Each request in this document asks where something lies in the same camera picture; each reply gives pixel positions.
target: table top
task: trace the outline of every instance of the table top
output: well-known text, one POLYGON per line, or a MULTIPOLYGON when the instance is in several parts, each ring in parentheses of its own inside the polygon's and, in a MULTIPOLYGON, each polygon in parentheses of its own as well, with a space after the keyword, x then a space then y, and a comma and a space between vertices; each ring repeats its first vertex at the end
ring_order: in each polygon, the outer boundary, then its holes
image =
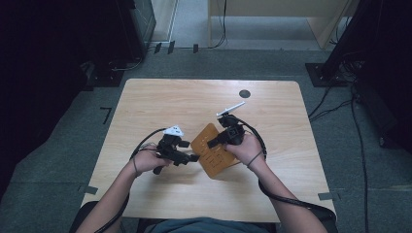
MULTIPOLYGON (((179 125, 191 142, 208 123, 221 132, 216 113, 242 101, 233 115, 253 126, 267 148, 267 164, 302 201, 334 211, 311 125, 296 82, 228 80, 128 80, 122 92, 84 202, 100 200, 136 146, 150 133, 179 125), (251 93, 249 98, 239 95, 251 93)), ((157 143, 162 133, 148 142, 157 143)), ((191 149, 179 149, 191 152, 191 149)), ((210 179, 199 163, 144 173, 133 184, 124 216, 279 222, 257 177, 242 164, 210 179)))

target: person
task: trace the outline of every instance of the person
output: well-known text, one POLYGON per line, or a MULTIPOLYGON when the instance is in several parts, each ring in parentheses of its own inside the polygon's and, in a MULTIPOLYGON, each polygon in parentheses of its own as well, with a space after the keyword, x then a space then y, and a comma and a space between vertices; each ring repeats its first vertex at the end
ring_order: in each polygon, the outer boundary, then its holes
MULTIPOLYGON (((155 149, 155 146, 148 146, 148 149, 155 149)), ((247 165, 256 174, 268 192, 282 197, 297 199, 266 164, 256 136, 245 134, 241 145, 225 145, 225 149, 232 152, 238 160, 247 165)), ((168 166, 171 162, 167 159, 158 158, 153 150, 140 150, 135 155, 135 159, 130 159, 122 168, 101 200, 93 205, 91 211, 86 216, 82 216, 84 220, 73 224, 71 230, 76 232, 95 232, 98 230, 119 212, 133 182, 138 180, 142 173, 152 171, 158 166, 168 166)), ((326 232, 322 223, 310 210, 272 198, 269 199, 287 232, 326 232)), ((267 232, 262 228, 257 228, 256 225, 207 217, 166 220, 152 228, 151 232, 155 233, 159 230, 163 230, 161 232, 169 232, 167 229, 179 232, 176 230, 177 226, 182 228, 182 232, 205 232, 204 230, 208 229, 214 229, 212 232, 267 232), (185 224, 193 227, 195 223, 200 224, 199 227, 195 228, 199 231, 184 229, 185 224)), ((105 232, 117 232, 119 228, 120 218, 105 232)))

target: black stand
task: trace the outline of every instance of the black stand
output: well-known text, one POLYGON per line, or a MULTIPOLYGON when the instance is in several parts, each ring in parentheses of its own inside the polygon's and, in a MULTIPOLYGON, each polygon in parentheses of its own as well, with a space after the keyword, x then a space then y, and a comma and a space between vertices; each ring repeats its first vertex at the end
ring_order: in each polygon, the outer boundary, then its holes
POLYGON ((359 102, 369 110, 370 116, 378 126, 379 145, 382 148, 397 148, 391 134, 394 134, 398 122, 385 101, 370 84, 362 79, 355 82, 355 88, 359 94, 359 102))
POLYGON ((94 67, 87 80, 85 90, 92 91, 94 87, 118 87, 124 71, 113 71, 109 67, 94 67))
POLYGON ((118 87, 123 78, 124 71, 111 71, 108 76, 97 76, 93 71, 88 78, 87 86, 89 87, 118 87))
MULTIPOLYGON (((338 76, 332 78, 324 77, 322 74, 324 63, 305 63, 305 66, 314 87, 331 86, 330 79, 337 80, 339 78, 338 76)), ((334 82, 333 86, 346 86, 346 84, 344 82, 334 82)))

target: black cable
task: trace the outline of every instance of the black cable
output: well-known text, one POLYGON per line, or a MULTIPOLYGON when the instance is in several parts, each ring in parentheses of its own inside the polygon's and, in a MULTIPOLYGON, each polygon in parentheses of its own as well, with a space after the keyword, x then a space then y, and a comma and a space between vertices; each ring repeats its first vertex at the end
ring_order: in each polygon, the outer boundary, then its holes
MULTIPOLYGON (((160 47, 160 49, 169 49, 168 47, 160 47)), ((193 50, 193 47, 174 47, 174 50, 193 50)))
MULTIPOLYGON (((345 26, 343 28, 343 31, 345 31, 346 28, 348 27, 348 22, 349 22, 349 17, 346 17, 345 26)), ((339 34, 338 31, 339 31, 339 25, 336 26, 336 30, 335 30, 336 41, 334 41, 333 39, 330 39, 329 41, 330 44, 337 45, 339 43, 340 38, 338 35, 339 34)))
POLYGON ((134 68, 138 67, 140 65, 140 63, 142 63, 142 60, 143 60, 142 58, 139 59, 139 62, 136 63, 133 66, 126 67, 126 68, 113 68, 112 71, 129 71, 129 70, 133 70, 134 68))
POLYGON ((140 150, 140 148, 142 147, 142 145, 143 145, 149 138, 151 138, 154 134, 156 134, 156 133, 158 133, 158 132, 160 132, 160 131, 163 131, 163 130, 165 130, 165 129, 166 129, 166 128, 157 129, 157 130, 155 130, 153 133, 149 134, 145 139, 143 139, 143 141, 140 142, 139 145, 137 145, 136 149, 135 149, 135 150, 133 151, 133 153, 131 154, 130 159, 132 159, 132 158, 134 157, 134 155, 136 155, 136 153, 139 152, 139 150, 140 150))
POLYGON ((354 72, 352 72, 351 70, 348 69, 348 64, 346 63, 346 61, 342 61, 339 65, 339 73, 342 74, 342 76, 346 76, 346 77, 355 77, 356 74, 354 72))
POLYGON ((104 224, 102 227, 100 227, 100 229, 96 230, 94 233, 101 233, 101 232, 106 231, 107 229, 109 229, 109 227, 111 227, 119 219, 119 217, 121 217, 124 210, 126 209, 126 206, 127 206, 128 200, 129 200, 129 196, 130 196, 130 193, 127 194, 126 199, 124 200, 123 205, 121 206, 118 213, 112 219, 110 219, 106 224, 104 224))
POLYGON ((223 44, 223 42, 226 40, 226 25, 225 25, 225 19, 226 19, 226 9, 227 9, 227 0, 224 0, 224 7, 223 7, 223 23, 221 22, 221 26, 223 28, 223 34, 219 42, 213 46, 213 47, 208 47, 207 49, 215 49, 223 44))
POLYGON ((347 70, 350 74, 352 75, 356 75, 358 73, 358 70, 361 68, 361 64, 358 61, 350 61, 348 60, 346 57, 349 55, 354 55, 354 54, 358 54, 358 53, 363 53, 363 52, 367 52, 369 50, 372 50, 374 45, 377 43, 378 41, 378 36, 380 33, 380 24, 381 24, 381 17, 382 17, 382 11, 383 11, 383 7, 384 7, 384 1, 385 0, 381 0, 380 2, 380 8, 379 8, 379 13, 378 13, 378 17, 377 17, 377 23, 376 23, 376 30, 375 30, 375 36, 372 39, 371 43, 369 43, 367 45, 366 48, 364 49, 360 49, 360 50, 355 50, 355 51, 348 51, 344 54, 342 54, 341 58, 342 58, 342 66, 345 68, 345 70, 347 70))
POLYGON ((333 108, 333 109, 324 110, 324 111, 318 113, 316 116, 313 116, 312 118, 309 118, 309 121, 311 121, 311 122, 312 122, 312 121, 315 121, 315 120, 317 120, 318 118, 323 117, 323 116, 325 116, 325 115, 328 115, 328 114, 330 114, 331 112, 337 111, 338 109, 340 109, 340 108, 342 108, 342 107, 344 107, 344 106, 350 105, 351 102, 352 102, 352 99, 342 102, 339 106, 337 106, 337 107, 335 107, 335 108, 333 108))
POLYGON ((358 124, 358 119, 357 116, 355 115, 355 106, 354 106, 354 102, 356 101, 356 97, 355 94, 353 95, 352 98, 352 116, 354 118, 354 122, 355 122, 355 126, 357 127, 357 131, 358 131, 358 136, 360 138, 360 156, 361 156, 361 165, 362 165, 362 169, 363 169, 363 207, 364 207, 364 229, 365 232, 368 233, 369 232, 369 221, 368 221, 368 210, 367 210, 367 197, 368 197, 368 184, 367 184, 367 173, 366 173, 366 159, 364 156, 364 145, 363 145, 363 137, 361 135, 361 128, 358 124))
POLYGON ((269 198, 271 198, 273 200, 288 203, 288 204, 292 204, 292 205, 296 205, 296 206, 299 206, 299 207, 302 207, 302 208, 306 208, 306 209, 310 210, 312 213, 315 213, 315 211, 319 211, 320 213, 324 213, 324 214, 326 214, 326 216, 322 216, 322 217, 319 217, 317 215, 315 215, 315 216, 317 216, 317 218, 319 219, 320 222, 324 222, 324 221, 327 221, 327 220, 332 220, 334 222, 334 224, 336 225, 336 214, 328 208, 318 206, 318 205, 308 203, 308 202, 303 202, 303 201, 300 201, 300 200, 297 200, 297 199, 291 199, 291 198, 275 195, 273 193, 270 193, 268 190, 266 190, 264 188, 263 184, 260 181, 258 181, 258 187, 260 188, 261 192, 263 192, 266 196, 268 196, 269 198))
POLYGON ((159 225, 159 223, 155 224, 154 227, 152 227, 152 229, 150 231, 148 231, 148 233, 152 233, 158 225, 159 225))
POLYGON ((123 222, 120 222, 120 230, 122 233, 126 233, 126 229, 124 229, 123 222))
POLYGON ((258 139, 258 141, 260 142, 261 151, 263 152, 264 158, 266 158, 266 155, 267 155, 266 145, 264 144, 263 139, 262 139, 262 138, 260 137, 260 135, 258 134, 258 131, 255 130, 254 127, 252 127, 251 125, 249 125, 247 122, 243 121, 242 119, 240 119, 240 118, 238 118, 238 117, 236 117, 236 116, 230 115, 230 116, 225 116, 225 117, 239 120, 241 123, 243 123, 244 125, 246 125, 250 130, 252 130, 252 133, 253 133, 255 136, 257 136, 257 139, 258 139))
POLYGON ((319 108, 321 107, 321 105, 324 103, 324 101, 325 101, 325 99, 326 99, 326 96, 327 96, 327 94, 329 93, 329 91, 330 91, 331 88, 332 88, 332 84, 329 85, 329 86, 327 87, 327 89, 325 89, 325 93, 324 93, 324 96, 322 97, 321 102, 318 104, 318 106, 316 106, 316 108, 312 111, 312 113, 309 114, 309 118, 310 118, 316 111, 318 111, 318 109, 319 109, 319 108))

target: wooden block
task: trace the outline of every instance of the wooden block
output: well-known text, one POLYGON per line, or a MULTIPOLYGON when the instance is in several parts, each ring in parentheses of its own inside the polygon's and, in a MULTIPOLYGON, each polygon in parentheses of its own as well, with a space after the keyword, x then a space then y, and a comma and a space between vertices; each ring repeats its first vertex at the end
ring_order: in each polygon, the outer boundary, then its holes
POLYGON ((191 148, 200 156, 199 163, 210 178, 215 177, 223 169, 239 163, 239 160, 226 151, 222 144, 209 149, 207 142, 216 138, 218 134, 219 131, 215 124, 209 123, 191 142, 191 148))

